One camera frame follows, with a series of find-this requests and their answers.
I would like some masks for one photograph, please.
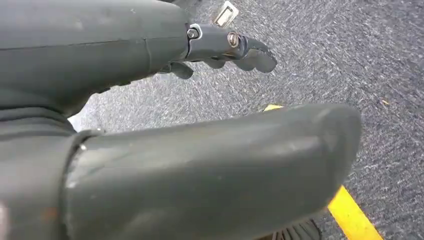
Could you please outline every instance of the black plastic part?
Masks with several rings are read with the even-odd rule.
[[[327,206],[356,158],[358,113],[303,105],[98,136],[65,186],[72,240],[242,240]]]
[[[269,73],[277,66],[274,54],[262,42],[241,36],[240,44],[243,46],[241,55],[234,60],[235,65],[240,69],[244,71],[257,69],[261,73]]]
[[[199,36],[189,41],[187,61],[220,57],[234,50],[228,42],[229,29],[206,24],[192,24],[190,27],[196,29]]]
[[[321,230],[314,220],[309,219],[300,223],[285,227],[283,230],[275,232],[256,240],[322,240]]]
[[[180,79],[189,79],[193,76],[193,70],[182,62],[173,62],[170,64],[171,72]]]
[[[205,64],[207,64],[212,69],[220,69],[224,67],[225,61],[223,60],[214,60],[214,59],[205,59],[203,60]]]

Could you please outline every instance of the gray padding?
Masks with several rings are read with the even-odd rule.
[[[0,239],[66,240],[61,227],[64,172],[93,131],[75,133],[57,112],[0,111]]]
[[[66,117],[188,51],[185,12],[158,0],[0,1],[0,110]]]
[[[303,105],[88,139],[66,180],[73,240],[251,240],[325,208],[356,158],[358,113]]]

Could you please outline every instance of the gray carpet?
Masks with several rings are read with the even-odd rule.
[[[200,23],[223,3],[181,1]],[[424,2],[231,2],[240,9],[232,27],[273,48],[275,71],[192,64],[189,80],[157,75],[92,96],[74,126],[120,132],[242,116],[271,103],[349,104],[362,114],[363,137],[346,188],[385,239],[424,239]],[[317,223],[325,239],[344,238],[328,213]]]

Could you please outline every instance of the floor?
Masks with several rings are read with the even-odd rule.
[[[272,47],[270,74],[192,64],[93,95],[71,121],[109,132],[227,119],[268,104],[344,103],[362,114],[345,186],[386,240],[424,239],[424,1],[231,0],[232,28]],[[223,0],[178,0],[207,23]],[[329,214],[324,239],[343,239]]]

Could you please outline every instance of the yellow line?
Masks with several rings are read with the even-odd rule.
[[[264,111],[282,106],[268,105]],[[341,186],[328,210],[349,240],[383,240],[379,232],[362,212],[344,186]]]

